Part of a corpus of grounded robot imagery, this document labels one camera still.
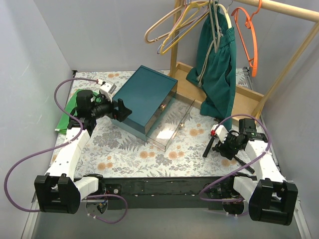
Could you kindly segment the hammer with black grip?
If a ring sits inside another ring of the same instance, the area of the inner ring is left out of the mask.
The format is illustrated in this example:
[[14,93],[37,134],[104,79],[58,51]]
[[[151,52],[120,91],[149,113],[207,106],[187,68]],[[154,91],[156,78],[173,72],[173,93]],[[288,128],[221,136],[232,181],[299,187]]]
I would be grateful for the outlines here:
[[210,140],[209,140],[209,142],[208,142],[208,144],[207,144],[207,146],[206,146],[206,148],[205,148],[205,150],[204,150],[204,152],[203,152],[202,157],[204,157],[204,158],[207,157],[207,155],[208,155],[210,149],[212,148],[212,145],[213,145],[213,143],[214,143],[214,140],[215,140],[215,136],[211,136],[211,138],[210,138]]

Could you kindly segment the teal drawer box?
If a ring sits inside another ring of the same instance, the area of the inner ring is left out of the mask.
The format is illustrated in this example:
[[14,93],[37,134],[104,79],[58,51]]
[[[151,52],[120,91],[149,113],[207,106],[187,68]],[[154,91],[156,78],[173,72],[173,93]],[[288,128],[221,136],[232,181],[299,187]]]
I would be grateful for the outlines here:
[[122,99],[132,113],[123,122],[111,122],[146,141],[147,133],[164,111],[160,105],[167,106],[176,91],[176,79],[142,65],[113,97]]

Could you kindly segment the black claw hammer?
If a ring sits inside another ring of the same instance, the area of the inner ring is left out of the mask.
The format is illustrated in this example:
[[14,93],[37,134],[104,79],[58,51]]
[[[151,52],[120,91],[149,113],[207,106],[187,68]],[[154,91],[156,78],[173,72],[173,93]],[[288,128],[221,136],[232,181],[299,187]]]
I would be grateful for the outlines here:
[[[233,156],[233,158],[234,158],[241,166],[245,166],[245,165],[246,165],[246,163],[245,163],[243,160],[241,160],[240,158],[238,158],[237,156]],[[255,173],[255,170],[254,170],[252,167],[250,167],[250,166],[246,167],[246,170],[249,171],[251,174],[254,174],[254,173]]]

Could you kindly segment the clear acrylic drawer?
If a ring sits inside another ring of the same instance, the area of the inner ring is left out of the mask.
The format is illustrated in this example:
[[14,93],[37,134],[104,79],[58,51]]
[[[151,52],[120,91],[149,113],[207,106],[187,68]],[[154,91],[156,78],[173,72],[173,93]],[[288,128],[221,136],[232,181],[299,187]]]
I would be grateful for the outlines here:
[[147,143],[166,151],[178,131],[185,125],[194,99],[173,97],[146,135]]

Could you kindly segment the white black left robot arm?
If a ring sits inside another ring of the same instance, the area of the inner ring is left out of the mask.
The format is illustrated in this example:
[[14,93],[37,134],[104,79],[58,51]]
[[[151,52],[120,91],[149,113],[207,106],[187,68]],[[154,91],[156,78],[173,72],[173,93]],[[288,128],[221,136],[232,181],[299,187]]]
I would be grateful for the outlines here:
[[132,110],[125,107],[122,99],[111,100],[106,92],[95,95],[91,90],[80,90],[76,105],[71,111],[65,143],[45,175],[36,177],[34,186],[41,212],[74,214],[80,202],[92,196],[107,199],[108,190],[102,176],[88,174],[75,181],[76,165],[84,146],[88,143],[97,119],[104,116],[124,121]]

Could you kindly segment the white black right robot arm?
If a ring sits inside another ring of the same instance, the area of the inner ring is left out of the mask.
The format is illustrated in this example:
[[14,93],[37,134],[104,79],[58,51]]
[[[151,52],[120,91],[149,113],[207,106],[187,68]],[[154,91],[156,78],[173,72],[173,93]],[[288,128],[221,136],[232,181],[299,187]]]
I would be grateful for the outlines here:
[[250,175],[237,172],[211,186],[207,196],[211,199],[229,199],[223,209],[233,215],[248,211],[254,221],[288,226],[291,224],[298,189],[288,182],[277,168],[272,155],[266,150],[268,139],[257,132],[253,119],[240,119],[239,130],[228,131],[223,125],[214,125],[211,134],[218,138],[212,150],[228,160],[235,159],[241,166],[246,163],[238,159],[237,153],[244,151],[250,160],[260,159],[247,169]]

